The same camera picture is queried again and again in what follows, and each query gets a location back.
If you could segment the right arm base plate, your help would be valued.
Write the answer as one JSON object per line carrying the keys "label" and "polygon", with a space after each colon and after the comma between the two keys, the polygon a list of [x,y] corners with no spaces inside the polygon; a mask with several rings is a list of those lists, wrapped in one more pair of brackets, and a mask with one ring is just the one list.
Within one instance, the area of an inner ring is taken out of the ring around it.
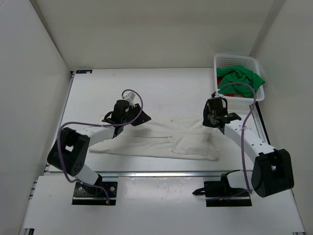
{"label": "right arm base plate", "polygon": [[251,207],[248,191],[230,186],[228,175],[238,172],[233,170],[221,174],[219,181],[204,181],[202,188],[192,192],[194,196],[205,196],[206,207]]}

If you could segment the green t shirt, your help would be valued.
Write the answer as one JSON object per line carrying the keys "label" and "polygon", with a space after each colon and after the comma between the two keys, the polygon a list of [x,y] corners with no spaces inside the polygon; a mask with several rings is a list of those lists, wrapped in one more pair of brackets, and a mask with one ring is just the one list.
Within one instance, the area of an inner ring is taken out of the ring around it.
{"label": "green t shirt", "polygon": [[261,78],[258,74],[254,73],[253,71],[246,69],[242,65],[236,65],[236,66],[230,66],[226,67],[224,69],[217,68],[217,78],[222,77],[223,81],[232,81],[232,83],[226,84],[224,86],[219,86],[218,89],[220,89],[220,94],[222,89],[232,86],[232,85],[241,85],[239,88],[239,92],[243,95],[245,98],[254,98],[254,94],[252,90],[246,86],[243,85],[243,83],[248,84],[251,86],[255,92],[258,91],[260,86],[262,86],[265,83],[265,80]]}

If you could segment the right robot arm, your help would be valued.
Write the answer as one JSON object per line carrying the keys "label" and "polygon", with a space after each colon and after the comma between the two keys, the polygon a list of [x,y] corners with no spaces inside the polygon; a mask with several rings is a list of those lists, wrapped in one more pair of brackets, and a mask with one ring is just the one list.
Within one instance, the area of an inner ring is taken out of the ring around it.
{"label": "right robot arm", "polygon": [[262,198],[294,187],[291,156],[285,149],[276,149],[254,134],[246,125],[250,111],[245,119],[236,113],[228,112],[228,102],[223,97],[213,97],[206,101],[203,110],[203,126],[217,128],[222,134],[233,140],[242,154],[243,171],[246,172],[245,155],[253,162],[248,186]]}

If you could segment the white t shirt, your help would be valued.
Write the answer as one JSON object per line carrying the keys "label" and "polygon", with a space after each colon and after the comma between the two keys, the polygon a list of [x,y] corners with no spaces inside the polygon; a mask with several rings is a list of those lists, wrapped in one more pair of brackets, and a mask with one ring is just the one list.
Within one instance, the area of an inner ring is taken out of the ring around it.
{"label": "white t shirt", "polygon": [[89,148],[92,153],[183,160],[218,160],[215,131],[201,119],[155,117],[139,126],[127,125],[116,138]]}

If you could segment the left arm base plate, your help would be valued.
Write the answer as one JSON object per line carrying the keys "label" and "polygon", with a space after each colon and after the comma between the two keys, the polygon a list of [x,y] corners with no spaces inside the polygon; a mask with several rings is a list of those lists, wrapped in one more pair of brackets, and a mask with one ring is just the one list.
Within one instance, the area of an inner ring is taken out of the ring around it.
{"label": "left arm base plate", "polygon": [[77,182],[73,191],[72,205],[115,206],[117,181],[104,181],[101,176],[95,182],[98,187],[86,186]]}

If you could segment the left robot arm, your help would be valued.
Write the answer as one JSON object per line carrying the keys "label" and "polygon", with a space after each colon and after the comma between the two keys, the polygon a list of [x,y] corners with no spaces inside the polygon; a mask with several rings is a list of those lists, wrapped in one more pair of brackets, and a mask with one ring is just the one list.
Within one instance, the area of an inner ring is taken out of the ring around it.
{"label": "left robot arm", "polygon": [[102,192],[102,179],[86,164],[88,149],[102,141],[111,140],[122,133],[126,125],[138,126],[151,120],[137,104],[118,100],[100,124],[67,122],[58,130],[55,144],[47,162],[62,170],[70,183],[80,182],[86,191],[97,196]]}

